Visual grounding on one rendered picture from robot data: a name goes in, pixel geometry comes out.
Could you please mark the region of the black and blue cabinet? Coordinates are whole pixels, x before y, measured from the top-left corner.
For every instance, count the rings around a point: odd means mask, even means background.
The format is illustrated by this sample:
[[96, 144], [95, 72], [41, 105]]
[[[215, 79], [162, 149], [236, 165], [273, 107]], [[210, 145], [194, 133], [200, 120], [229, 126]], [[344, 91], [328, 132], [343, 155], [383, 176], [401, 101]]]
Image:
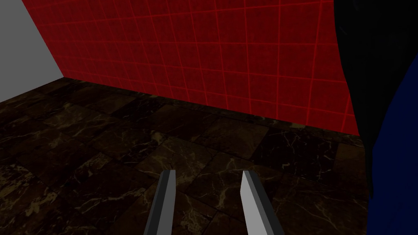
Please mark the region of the black and blue cabinet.
[[418, 235], [418, 0], [334, 0], [369, 190], [366, 235]]

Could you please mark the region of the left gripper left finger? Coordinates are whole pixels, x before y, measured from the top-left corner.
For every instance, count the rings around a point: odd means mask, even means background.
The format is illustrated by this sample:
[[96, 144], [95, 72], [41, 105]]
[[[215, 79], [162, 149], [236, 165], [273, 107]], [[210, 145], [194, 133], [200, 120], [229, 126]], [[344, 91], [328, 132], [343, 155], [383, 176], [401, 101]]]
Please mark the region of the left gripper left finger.
[[143, 235], [172, 235], [176, 198], [176, 171], [164, 170], [157, 189]]

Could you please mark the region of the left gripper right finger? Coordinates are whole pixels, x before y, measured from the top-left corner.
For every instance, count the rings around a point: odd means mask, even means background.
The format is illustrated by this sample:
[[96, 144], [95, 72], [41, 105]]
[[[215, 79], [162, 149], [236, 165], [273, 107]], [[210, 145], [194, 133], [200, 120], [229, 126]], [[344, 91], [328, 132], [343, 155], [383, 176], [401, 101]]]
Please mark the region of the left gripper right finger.
[[248, 235], [285, 235], [255, 171], [243, 171], [240, 196]]

